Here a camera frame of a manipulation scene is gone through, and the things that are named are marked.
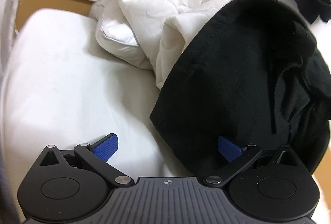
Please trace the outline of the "white duvet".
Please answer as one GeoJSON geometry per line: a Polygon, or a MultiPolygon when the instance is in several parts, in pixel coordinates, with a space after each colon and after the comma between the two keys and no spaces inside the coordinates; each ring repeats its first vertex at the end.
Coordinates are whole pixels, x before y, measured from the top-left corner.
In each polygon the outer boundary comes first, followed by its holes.
{"type": "Polygon", "coordinates": [[[202,27],[232,0],[118,0],[162,88],[175,62],[202,27]]]}

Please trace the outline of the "black fleece garment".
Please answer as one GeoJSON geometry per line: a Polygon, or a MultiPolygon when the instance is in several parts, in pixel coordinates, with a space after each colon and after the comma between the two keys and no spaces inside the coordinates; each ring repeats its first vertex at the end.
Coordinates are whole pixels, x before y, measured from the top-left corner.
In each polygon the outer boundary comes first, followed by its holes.
{"type": "Polygon", "coordinates": [[[219,175],[225,138],[288,144],[313,172],[330,140],[330,72],[306,23],[278,0],[233,0],[170,71],[150,116],[195,177],[219,175]]]}

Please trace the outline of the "wooden bed headboard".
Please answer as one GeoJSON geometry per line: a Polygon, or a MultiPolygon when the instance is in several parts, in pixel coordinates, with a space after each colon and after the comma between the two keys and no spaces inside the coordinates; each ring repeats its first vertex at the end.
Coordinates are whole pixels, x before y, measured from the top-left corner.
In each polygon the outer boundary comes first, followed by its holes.
{"type": "Polygon", "coordinates": [[[90,0],[19,0],[15,29],[19,31],[28,18],[39,9],[58,9],[88,16],[93,3],[90,0]]]}

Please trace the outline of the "white pillow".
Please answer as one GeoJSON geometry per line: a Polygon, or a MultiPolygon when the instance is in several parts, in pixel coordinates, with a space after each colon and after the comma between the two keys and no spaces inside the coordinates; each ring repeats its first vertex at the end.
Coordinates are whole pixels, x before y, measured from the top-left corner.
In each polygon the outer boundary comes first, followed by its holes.
{"type": "Polygon", "coordinates": [[[101,48],[139,69],[152,69],[118,0],[95,2],[91,6],[90,16],[97,20],[95,39],[101,48]]]}

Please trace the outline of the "white bed sheet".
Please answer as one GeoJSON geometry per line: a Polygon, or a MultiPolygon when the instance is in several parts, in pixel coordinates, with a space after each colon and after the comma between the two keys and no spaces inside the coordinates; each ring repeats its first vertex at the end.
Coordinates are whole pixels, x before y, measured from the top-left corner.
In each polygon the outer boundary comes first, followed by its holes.
{"type": "Polygon", "coordinates": [[[188,176],[150,121],[154,73],[106,52],[95,30],[94,19],[42,9],[13,46],[1,86],[1,156],[18,223],[18,187],[47,145],[72,149],[114,133],[119,147],[109,163],[133,179],[188,176]]]}

